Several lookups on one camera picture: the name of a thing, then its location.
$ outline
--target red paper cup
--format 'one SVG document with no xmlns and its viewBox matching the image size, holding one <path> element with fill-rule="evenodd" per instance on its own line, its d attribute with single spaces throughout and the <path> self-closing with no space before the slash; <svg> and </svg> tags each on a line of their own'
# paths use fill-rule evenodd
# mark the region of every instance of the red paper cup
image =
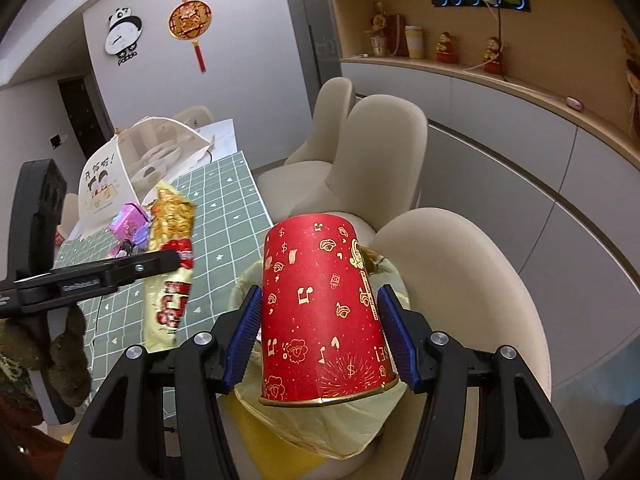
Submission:
<svg viewBox="0 0 640 480">
<path fill-rule="evenodd" d="M 274 226 L 264 243 L 260 402 L 338 404 L 397 382 L 353 226 L 329 214 Z"/>
</svg>

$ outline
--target pink object on shelf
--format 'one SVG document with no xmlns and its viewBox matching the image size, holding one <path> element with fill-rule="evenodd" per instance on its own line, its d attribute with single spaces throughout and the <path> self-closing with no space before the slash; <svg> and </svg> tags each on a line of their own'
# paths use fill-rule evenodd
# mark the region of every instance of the pink object on shelf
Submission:
<svg viewBox="0 0 640 480">
<path fill-rule="evenodd" d="M 107 227 L 118 240 L 133 240 L 137 230 L 150 221 L 149 214 L 142 206 L 126 203 L 113 222 Z"/>
</svg>

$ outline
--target jar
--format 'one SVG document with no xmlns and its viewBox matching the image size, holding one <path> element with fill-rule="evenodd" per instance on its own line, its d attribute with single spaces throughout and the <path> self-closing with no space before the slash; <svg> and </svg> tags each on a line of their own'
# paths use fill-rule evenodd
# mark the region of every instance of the jar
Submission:
<svg viewBox="0 0 640 480">
<path fill-rule="evenodd" d="M 371 46 L 373 47 L 373 56 L 386 56 L 386 38 L 384 36 L 372 36 Z"/>
<path fill-rule="evenodd" d="M 407 25 L 404 28 L 406 44 L 409 47 L 409 57 L 412 59 L 424 58 L 424 31 L 422 27 Z"/>
</svg>

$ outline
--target cream upholstered chair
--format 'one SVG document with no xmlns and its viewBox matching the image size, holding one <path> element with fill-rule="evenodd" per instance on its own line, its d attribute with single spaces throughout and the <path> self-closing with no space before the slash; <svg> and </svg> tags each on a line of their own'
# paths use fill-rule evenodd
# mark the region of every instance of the cream upholstered chair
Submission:
<svg viewBox="0 0 640 480">
<path fill-rule="evenodd" d="M 344 77 L 329 79 L 318 94 L 314 130 L 284 163 L 257 179 L 260 195 L 274 222 L 289 217 L 291 209 L 327 176 L 335 158 L 342 124 L 353 106 L 353 84 Z"/>
<path fill-rule="evenodd" d="M 79 218 L 78 195 L 75 193 L 68 193 L 65 196 L 65 201 L 62 205 L 62 218 L 60 219 L 60 225 L 58 226 L 58 232 L 65 240 L 69 238 L 69 235 L 78 223 Z"/>
<path fill-rule="evenodd" d="M 181 111 L 179 114 L 175 114 L 172 119 L 196 130 L 202 126 L 211 124 L 213 122 L 213 115 L 211 115 L 207 107 L 192 106 L 191 108 Z"/>
<path fill-rule="evenodd" d="M 314 130 L 285 161 L 285 166 L 305 160 L 333 163 L 340 129 L 354 102 L 353 83 L 349 79 L 334 77 L 324 83 L 314 107 Z"/>
<path fill-rule="evenodd" d="M 409 211 L 427 147 L 427 119 L 413 103 L 372 95 L 357 103 L 340 134 L 326 179 L 290 216 L 332 213 L 347 219 L 367 245 L 393 218 Z"/>
<path fill-rule="evenodd" d="M 547 397 L 551 371 L 538 311 L 516 271 L 478 227 L 455 213 L 415 209 L 383 227 L 370 247 L 398 268 L 412 310 L 468 348 L 518 349 Z M 385 423 L 376 452 L 347 480 L 401 478 L 420 424 L 425 396 L 407 392 Z M 478 392 L 468 390 L 456 480 L 470 478 Z"/>
</svg>

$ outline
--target plastic bag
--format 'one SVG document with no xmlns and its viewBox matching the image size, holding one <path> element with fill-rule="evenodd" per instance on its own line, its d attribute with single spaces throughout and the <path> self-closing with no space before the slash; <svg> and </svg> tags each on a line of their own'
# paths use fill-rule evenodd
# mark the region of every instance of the plastic bag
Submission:
<svg viewBox="0 0 640 480">
<path fill-rule="evenodd" d="M 143 331 L 149 352 L 175 346 L 175 333 L 184 315 L 193 279 L 191 232 L 196 206 L 173 187 L 160 182 L 158 200 L 151 208 L 153 221 L 149 250 L 173 249 L 180 255 L 180 267 L 174 272 L 145 278 Z"/>
<path fill-rule="evenodd" d="M 396 268 L 367 248 L 361 248 L 361 251 L 374 295 L 388 283 L 402 306 L 409 309 L 406 289 Z M 238 279 L 230 295 L 229 310 L 240 307 L 252 285 L 262 285 L 262 260 L 255 262 Z M 244 379 L 234 390 L 240 403 L 287 442 L 338 460 L 358 455 L 371 443 L 406 391 L 406 384 L 399 382 L 383 394 L 335 406 L 274 408 L 258 402 L 261 387 L 262 348 L 260 342 L 256 342 Z"/>
</svg>

